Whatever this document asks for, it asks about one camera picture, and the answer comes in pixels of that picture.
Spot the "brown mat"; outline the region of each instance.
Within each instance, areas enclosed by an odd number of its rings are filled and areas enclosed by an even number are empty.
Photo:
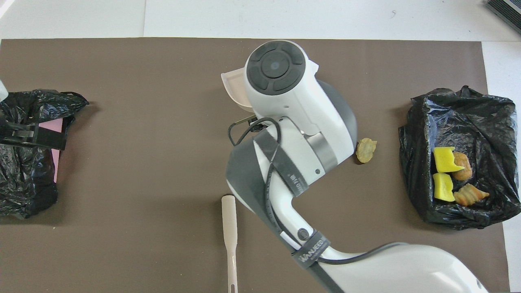
[[[2,292],[225,292],[220,198],[229,192],[226,130],[248,114],[220,74],[264,40],[3,40],[10,91],[75,91],[77,116],[60,159],[58,203],[0,225]],[[392,241],[440,247],[491,291],[508,291],[501,224],[452,231],[423,223],[405,194],[398,127],[410,98],[467,84],[487,93],[476,42],[298,40],[378,140],[294,201],[345,252]],[[238,206],[239,290],[321,292],[267,227]]]

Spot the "velcro strap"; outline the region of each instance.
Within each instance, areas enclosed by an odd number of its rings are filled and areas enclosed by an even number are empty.
[[[291,257],[299,264],[303,269],[310,267],[320,255],[328,248],[331,244],[329,240],[322,235],[319,231],[315,231],[311,238],[306,241],[304,246],[299,250],[291,254]]]
[[[267,130],[257,134],[254,140],[294,196],[298,197],[309,188],[302,173],[300,173],[288,154]]]

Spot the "pink paper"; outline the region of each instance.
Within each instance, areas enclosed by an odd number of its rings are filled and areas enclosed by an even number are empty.
[[[60,118],[60,119],[55,119],[52,121],[40,123],[40,127],[61,132],[62,124],[63,124],[63,119]],[[54,182],[56,182],[56,177],[58,175],[58,159],[60,156],[60,151],[52,149],[52,152],[53,152],[53,161],[54,161]]]

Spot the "fried food piece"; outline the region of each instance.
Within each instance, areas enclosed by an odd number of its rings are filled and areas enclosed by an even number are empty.
[[[434,148],[434,161],[438,173],[447,173],[463,170],[463,166],[454,164],[453,146],[437,146]]]
[[[452,173],[452,177],[459,181],[465,181],[472,176],[472,168],[467,156],[464,153],[454,152],[454,164],[457,166],[463,166],[465,169],[459,170]]]
[[[456,202],[462,206],[468,206],[474,204],[485,197],[489,196],[488,192],[481,191],[473,185],[467,183],[465,186],[460,188],[459,191],[454,193]]]
[[[444,201],[454,201],[452,195],[454,185],[451,176],[445,173],[435,173],[432,178],[434,179],[434,197]]]
[[[358,142],[356,148],[356,157],[361,163],[367,163],[373,158],[373,153],[376,149],[376,140],[370,138],[363,138]]]

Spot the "white surface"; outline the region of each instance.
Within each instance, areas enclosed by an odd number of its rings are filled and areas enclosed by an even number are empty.
[[[7,98],[9,92],[6,90],[4,84],[0,80],[0,102]]]
[[[518,114],[517,166],[521,166],[521,42],[483,42],[489,94],[510,98]],[[503,222],[510,290],[521,291],[521,215]]]
[[[143,36],[145,0],[17,0],[0,18],[0,39]]]
[[[14,1],[15,0],[0,0],[0,18],[4,15],[7,9],[9,9]]]
[[[521,41],[482,0],[147,0],[144,36]]]
[[[483,57],[489,93],[521,96],[521,35],[481,0],[16,0],[0,18],[0,39],[138,36],[517,41],[485,42]],[[521,291],[520,216],[503,227]]]

